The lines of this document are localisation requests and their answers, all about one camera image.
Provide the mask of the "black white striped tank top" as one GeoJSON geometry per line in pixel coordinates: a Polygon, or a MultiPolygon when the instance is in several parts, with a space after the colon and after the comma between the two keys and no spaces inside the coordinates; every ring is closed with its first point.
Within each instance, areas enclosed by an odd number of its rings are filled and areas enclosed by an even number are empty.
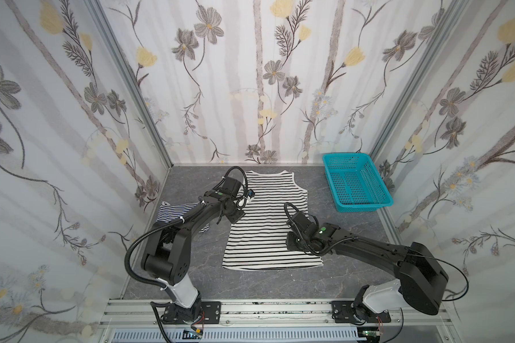
{"type": "Polygon", "coordinates": [[[308,210],[308,191],[296,184],[290,171],[276,174],[246,173],[255,197],[244,208],[245,215],[230,227],[223,255],[223,268],[237,271],[295,270],[321,267],[320,257],[290,251],[290,232],[284,204],[308,210]]]}

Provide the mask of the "blue white striped tank top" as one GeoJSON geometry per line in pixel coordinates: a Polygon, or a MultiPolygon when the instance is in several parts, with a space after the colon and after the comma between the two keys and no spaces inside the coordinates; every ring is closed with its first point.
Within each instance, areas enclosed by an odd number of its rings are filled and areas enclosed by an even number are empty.
{"type": "Polygon", "coordinates": [[[160,205],[160,208],[157,213],[157,217],[154,220],[155,222],[171,222],[179,217],[184,217],[184,215],[197,207],[198,203],[190,203],[190,204],[170,204],[168,202],[163,202],[160,205]]]}

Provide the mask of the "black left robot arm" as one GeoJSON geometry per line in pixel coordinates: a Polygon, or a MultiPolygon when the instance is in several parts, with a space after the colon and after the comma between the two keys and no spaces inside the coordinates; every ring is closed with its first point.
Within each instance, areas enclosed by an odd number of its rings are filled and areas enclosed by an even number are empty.
{"type": "Polygon", "coordinates": [[[247,201],[255,196],[241,167],[230,167],[222,179],[199,198],[188,212],[169,221],[156,222],[150,231],[138,237],[127,249],[124,268],[131,279],[159,287],[170,303],[151,304],[159,324],[203,321],[202,296],[193,286],[188,271],[193,234],[226,218],[235,224],[244,216],[247,201]]]}

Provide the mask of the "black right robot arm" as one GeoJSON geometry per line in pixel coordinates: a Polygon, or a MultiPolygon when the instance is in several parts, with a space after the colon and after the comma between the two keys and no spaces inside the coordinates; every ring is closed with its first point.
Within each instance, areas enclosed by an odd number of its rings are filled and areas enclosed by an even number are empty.
{"type": "Polygon", "coordinates": [[[380,323],[381,316],[391,309],[406,306],[434,316],[439,314],[443,302],[455,302],[469,292],[465,284],[462,291],[446,295],[449,276],[444,266],[448,263],[436,258],[429,249],[414,242],[409,246],[389,244],[354,234],[338,225],[319,223],[296,205],[283,205],[290,231],[286,245],[290,251],[299,251],[312,257],[337,254],[376,267],[393,280],[376,286],[364,285],[349,305],[334,305],[335,320],[358,326],[380,323]]]}

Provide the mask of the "teal plastic basket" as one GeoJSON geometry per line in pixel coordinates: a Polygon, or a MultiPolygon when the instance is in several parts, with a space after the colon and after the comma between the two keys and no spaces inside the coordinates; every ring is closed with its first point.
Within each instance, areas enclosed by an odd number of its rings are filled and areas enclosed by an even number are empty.
{"type": "Polygon", "coordinates": [[[323,165],[338,212],[374,212],[393,205],[393,198],[369,155],[324,154],[323,165]]]}

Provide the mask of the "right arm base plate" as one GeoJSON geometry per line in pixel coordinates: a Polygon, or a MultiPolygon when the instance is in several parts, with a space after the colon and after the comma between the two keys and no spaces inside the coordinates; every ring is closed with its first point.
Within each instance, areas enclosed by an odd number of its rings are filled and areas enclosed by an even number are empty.
{"type": "Polygon", "coordinates": [[[332,318],[336,324],[354,324],[362,326],[365,324],[391,323],[391,316],[388,312],[376,314],[363,304],[354,304],[350,300],[332,301],[332,318]]]}

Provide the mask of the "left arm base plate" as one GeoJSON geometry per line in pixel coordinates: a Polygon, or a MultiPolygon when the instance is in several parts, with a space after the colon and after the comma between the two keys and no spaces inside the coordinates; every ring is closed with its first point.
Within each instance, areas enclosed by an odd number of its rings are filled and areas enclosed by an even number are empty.
{"type": "Polygon", "coordinates": [[[221,302],[196,302],[191,308],[167,303],[160,320],[163,324],[219,324],[221,309],[221,302]]]}

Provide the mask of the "aluminium mounting rail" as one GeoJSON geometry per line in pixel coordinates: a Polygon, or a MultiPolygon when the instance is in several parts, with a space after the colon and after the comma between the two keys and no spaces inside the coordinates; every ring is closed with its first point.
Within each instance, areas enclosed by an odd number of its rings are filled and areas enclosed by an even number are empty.
{"type": "MultiPolygon", "coordinates": [[[[332,301],[328,299],[299,300],[220,300],[219,324],[205,328],[235,327],[337,327],[332,318],[332,301]]],[[[429,316],[410,307],[389,310],[391,323],[382,328],[408,326],[452,326],[448,312],[429,316]]],[[[156,328],[157,320],[148,300],[110,300],[99,321],[99,328],[156,328]]]]}

